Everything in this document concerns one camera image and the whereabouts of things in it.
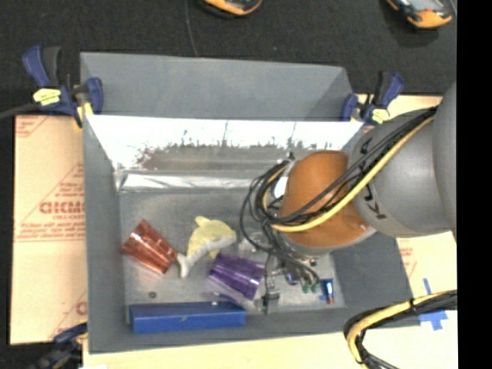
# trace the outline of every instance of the blue block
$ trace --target blue block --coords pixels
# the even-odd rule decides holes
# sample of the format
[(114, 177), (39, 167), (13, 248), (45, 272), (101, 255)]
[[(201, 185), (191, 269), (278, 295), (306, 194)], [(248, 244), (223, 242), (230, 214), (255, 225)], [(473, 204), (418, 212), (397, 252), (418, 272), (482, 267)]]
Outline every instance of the blue block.
[(136, 334), (239, 327), (246, 310), (229, 301), (133, 304), (130, 324)]

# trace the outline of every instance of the cable bundle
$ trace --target cable bundle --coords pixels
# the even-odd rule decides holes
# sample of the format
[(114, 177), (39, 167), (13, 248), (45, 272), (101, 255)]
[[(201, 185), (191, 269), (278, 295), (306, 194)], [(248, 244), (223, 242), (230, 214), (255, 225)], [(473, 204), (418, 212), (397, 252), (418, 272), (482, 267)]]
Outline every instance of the cable bundle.
[(364, 369), (397, 369), (364, 348), (366, 330), (411, 316), (443, 310), (457, 310), (457, 290), (429, 294), (392, 306), (371, 309), (349, 319), (344, 336), (354, 359)]

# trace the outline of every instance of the blue tape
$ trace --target blue tape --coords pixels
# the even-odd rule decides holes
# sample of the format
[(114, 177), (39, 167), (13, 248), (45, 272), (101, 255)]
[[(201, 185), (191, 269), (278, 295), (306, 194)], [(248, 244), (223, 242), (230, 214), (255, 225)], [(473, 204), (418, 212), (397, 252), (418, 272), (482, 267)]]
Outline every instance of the blue tape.
[[(429, 280), (424, 278), (424, 286), (425, 291), (428, 294), (432, 294), (431, 285), (429, 284)], [(424, 313), (418, 316), (420, 322), (429, 321), (432, 325), (433, 331), (438, 331), (443, 329), (441, 321), (447, 320), (449, 317), (446, 314), (446, 311), (434, 311), (432, 313)]]

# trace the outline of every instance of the black floor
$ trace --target black floor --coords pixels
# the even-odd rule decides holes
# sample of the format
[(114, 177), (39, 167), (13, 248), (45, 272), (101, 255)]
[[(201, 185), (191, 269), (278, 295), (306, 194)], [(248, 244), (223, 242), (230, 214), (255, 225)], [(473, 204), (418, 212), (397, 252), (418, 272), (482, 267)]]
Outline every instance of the black floor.
[[(457, 10), (457, 0), (442, 1)], [(0, 0), (0, 111), (30, 101), (21, 56), (36, 44), (61, 46), (58, 75), (72, 83), (80, 51), (337, 65), (357, 93), (374, 90), (378, 71), (398, 72), (408, 94), (442, 95), (457, 79), (457, 19), (416, 32), (381, 0), (264, 0), (235, 19), (194, 0)], [(23, 368), (47, 346), (8, 346), (11, 119), (0, 121), (0, 149), (0, 368)]]

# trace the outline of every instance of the black cable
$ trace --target black cable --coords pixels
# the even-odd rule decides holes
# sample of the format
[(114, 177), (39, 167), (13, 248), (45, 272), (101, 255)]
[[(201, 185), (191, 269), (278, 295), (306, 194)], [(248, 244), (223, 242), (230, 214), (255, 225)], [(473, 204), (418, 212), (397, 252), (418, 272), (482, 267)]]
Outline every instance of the black cable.
[[(398, 369), (394, 365), (389, 364), (379, 357), (374, 356), (364, 347), (363, 341), (365, 338), (366, 330), (380, 327), (389, 322), (399, 321), (410, 316), (419, 316), (424, 313), (435, 311), (457, 310), (457, 290), (446, 291), (443, 294), (439, 294), (436, 296), (430, 295), (429, 298), (424, 297), (424, 300), (419, 302), (418, 304), (414, 304), (413, 299), (409, 300), (408, 303), (410, 304), (409, 309), (404, 310), (400, 313), (396, 313), (395, 315), (392, 315), (390, 317), (383, 317), (379, 321), (375, 321), (373, 324), (369, 324), (356, 336), (354, 342), (355, 347), (357, 348), (357, 352), (361, 358), (361, 362), (359, 362), (360, 364), (364, 364), (370, 369)], [(344, 325), (344, 337), (347, 339), (353, 326), (364, 320), (366, 317), (369, 317), (372, 314), (376, 314), (377, 312), (384, 311), (388, 308), (392, 308), (392, 306), (370, 309), (368, 311), (353, 316), (348, 321), (346, 321)]]
[[(287, 247), (287, 245), (282, 240), (278, 239), (278, 233), (276, 231), (273, 231), (271, 226), (267, 223), (268, 220), (262, 217), (262, 215), (258, 213), (258, 207), (251, 206), (251, 196), (253, 195), (254, 191), (257, 189), (258, 185), (262, 185), (265, 181), (268, 181), (272, 176), (274, 176), (279, 170), (285, 167), (285, 165), (288, 164), (289, 162), (291, 161), (290, 160), (283, 161), (280, 164), (274, 165), (267, 172), (255, 178), (250, 183), (248, 193), (246, 195), (246, 198), (243, 200), (241, 206), (241, 211), (239, 215), (239, 228), (241, 233), (246, 238), (246, 240), (250, 244), (252, 244), (253, 247), (255, 247), (258, 250), (266, 252), (269, 257), (274, 255), (277, 258), (288, 262), (294, 268), (298, 269), (302, 274), (309, 274), (311, 278), (314, 279), (315, 282), (319, 282), (320, 277), (318, 276), (318, 274), (313, 269), (308, 267), (306, 264), (303, 264), (301, 261), (291, 256), (291, 250), (289, 249), (289, 247)], [(269, 246), (265, 246), (263, 244), (254, 241), (246, 232), (246, 228), (244, 226), (244, 215), (245, 215), (246, 208), (248, 207), (252, 218), (261, 224), (261, 230), (263, 231), (264, 236), (267, 238)]]
[(186, 21), (186, 29), (188, 30), (188, 38), (190, 39), (191, 48), (193, 49), (193, 53), (195, 57), (199, 57), (198, 50), (194, 44), (193, 31), (191, 30), (191, 22), (190, 22), (190, 12), (188, 7), (188, 0), (184, 0), (184, 16)]
[[(272, 214), (266, 214), (266, 216), (274, 223), (289, 223), (289, 222), (296, 222), (299, 221), (298, 217), (304, 217), (306, 214), (304, 213), (307, 209), (309, 209), (311, 206), (317, 204), (326, 194), (328, 194), (330, 191), (333, 191), (338, 185), (342, 184), (347, 178), (351, 176), (351, 174), (359, 169), (360, 165), (364, 163), (365, 161), (371, 159), (373, 156), (375, 156), (382, 148), (386, 148), (389, 144), (392, 144), (395, 142), (399, 137), (403, 136), (405, 132), (411, 131), (413, 128), (417, 127), (423, 120), (429, 118), (430, 116), (434, 115), (436, 113), (436, 108), (429, 108), (425, 110), (422, 114), (418, 115), (417, 117), (411, 119), (410, 121), (406, 122), (404, 125), (400, 126), (399, 129), (392, 131), (390, 134), (386, 135), (384, 138), (382, 138), (367, 154), (359, 158), (358, 160), (355, 161), (355, 163), (350, 166), (345, 173), (343, 173), (340, 177), (338, 177), (332, 184), (330, 184), (327, 188), (325, 188), (322, 192), (320, 192), (316, 197), (314, 197), (312, 200), (310, 200), (307, 204), (303, 205), (299, 209), (297, 209), (295, 212), (292, 212), (289, 215), (286, 215), (284, 217), (275, 217)], [(360, 176), (360, 178), (363, 178), (362, 174), (357, 174), (356, 176)], [(262, 195), (266, 193), (268, 187), (264, 188), (264, 190), (258, 195), (260, 198), (262, 198)]]
[(10, 118), (11, 116), (19, 115), (24, 112), (37, 111), (38, 106), (36, 104), (24, 104), (15, 108), (11, 108), (7, 111), (0, 112), (0, 120)]

